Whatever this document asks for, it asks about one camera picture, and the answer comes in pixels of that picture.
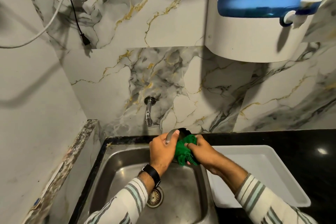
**wristwatch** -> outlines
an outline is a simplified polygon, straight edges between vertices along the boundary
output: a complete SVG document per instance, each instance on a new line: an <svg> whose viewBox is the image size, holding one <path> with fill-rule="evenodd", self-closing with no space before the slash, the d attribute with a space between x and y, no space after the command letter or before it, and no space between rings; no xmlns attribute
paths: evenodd
<svg viewBox="0 0 336 224"><path fill-rule="evenodd" d="M154 180L154 184L155 184L154 188L159 186L161 182L160 175L157 173L154 167L152 167L150 164L147 164L143 167L143 169L141 170L139 174L141 174L142 172L146 172L147 174L149 174L150 177L152 177L152 179Z"/></svg>

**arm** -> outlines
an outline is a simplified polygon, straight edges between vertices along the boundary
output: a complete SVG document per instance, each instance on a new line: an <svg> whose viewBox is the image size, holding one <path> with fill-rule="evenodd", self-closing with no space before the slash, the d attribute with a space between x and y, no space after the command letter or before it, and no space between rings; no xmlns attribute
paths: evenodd
<svg viewBox="0 0 336 224"><path fill-rule="evenodd" d="M149 143L150 165L155 168L160 177L174 158L179 133L179 130L176 130L167 145L165 139L168 133L155 137ZM142 172L120 190L103 209L91 214L85 224L135 224L153 188L152 177Z"/></svg>
<svg viewBox="0 0 336 224"><path fill-rule="evenodd" d="M253 175L217 152L201 135L197 145L186 144L197 160L211 173L220 176L255 224L315 224L316 221L289 206Z"/></svg>

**countertop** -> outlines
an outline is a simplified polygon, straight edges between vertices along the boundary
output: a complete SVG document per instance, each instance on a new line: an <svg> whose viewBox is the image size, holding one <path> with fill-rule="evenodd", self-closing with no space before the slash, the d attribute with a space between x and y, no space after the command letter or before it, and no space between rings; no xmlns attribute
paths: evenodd
<svg viewBox="0 0 336 224"><path fill-rule="evenodd" d="M269 145L282 159L286 167L311 200L311 206L301 210L312 216L319 224L335 223L336 211L336 129L241 132L203 134L211 145ZM105 141L112 144L149 143L153 136L113 137ZM83 190L90 187L95 175ZM243 209L216 208L220 223L251 223ZM72 220L78 213L73 213Z"/></svg>

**hand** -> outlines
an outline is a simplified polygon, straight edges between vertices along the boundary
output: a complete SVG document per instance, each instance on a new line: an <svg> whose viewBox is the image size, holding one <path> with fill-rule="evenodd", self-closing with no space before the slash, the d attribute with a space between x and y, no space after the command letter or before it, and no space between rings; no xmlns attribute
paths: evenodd
<svg viewBox="0 0 336 224"><path fill-rule="evenodd" d="M155 137L149 143L150 165L155 168L160 177L168 169L175 154L176 143L179 138L180 131L176 130L172 135L170 142L166 144L168 133L164 133Z"/></svg>
<svg viewBox="0 0 336 224"><path fill-rule="evenodd" d="M216 151L201 135L197 135L197 145L193 143L185 143L184 146L188 147L195 158L212 174L221 176L222 173L215 167L216 163L223 157Z"/></svg>

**person's left hand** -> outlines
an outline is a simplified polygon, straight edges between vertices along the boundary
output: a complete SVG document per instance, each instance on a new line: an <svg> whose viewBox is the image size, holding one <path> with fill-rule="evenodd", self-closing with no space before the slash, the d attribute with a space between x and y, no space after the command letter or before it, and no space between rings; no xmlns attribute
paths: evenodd
<svg viewBox="0 0 336 224"><path fill-rule="evenodd" d="M176 143L179 138L180 131L176 130L171 136L170 142L166 144L168 133L164 133L155 137L149 143L150 165L155 168L160 177L168 169L175 154Z"/></svg>

